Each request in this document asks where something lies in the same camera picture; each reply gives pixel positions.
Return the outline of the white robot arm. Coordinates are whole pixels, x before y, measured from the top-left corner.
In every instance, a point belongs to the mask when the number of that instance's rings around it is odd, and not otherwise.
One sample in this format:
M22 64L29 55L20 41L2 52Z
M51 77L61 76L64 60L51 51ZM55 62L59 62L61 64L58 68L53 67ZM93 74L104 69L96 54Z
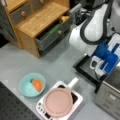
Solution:
M120 61L120 0L95 0L90 16L73 28L69 43L91 57L90 68L109 74Z

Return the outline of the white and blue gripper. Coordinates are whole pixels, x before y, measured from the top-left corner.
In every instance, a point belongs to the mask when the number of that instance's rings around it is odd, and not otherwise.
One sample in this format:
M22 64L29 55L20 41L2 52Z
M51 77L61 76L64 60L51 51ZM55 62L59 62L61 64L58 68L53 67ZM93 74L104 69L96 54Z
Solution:
M109 41L100 43L92 54L90 68L97 74L109 74L120 61L120 35L114 34Z

